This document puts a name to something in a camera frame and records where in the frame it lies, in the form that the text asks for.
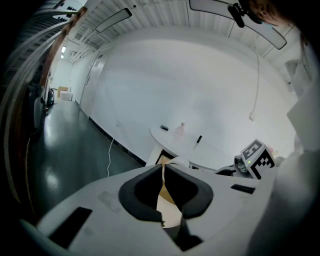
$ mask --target glossy floor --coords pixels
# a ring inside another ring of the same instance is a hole
[[[58,101],[29,146],[28,183],[35,214],[43,216],[90,182],[107,177],[111,141],[70,101]],[[109,175],[142,165],[112,145]]]

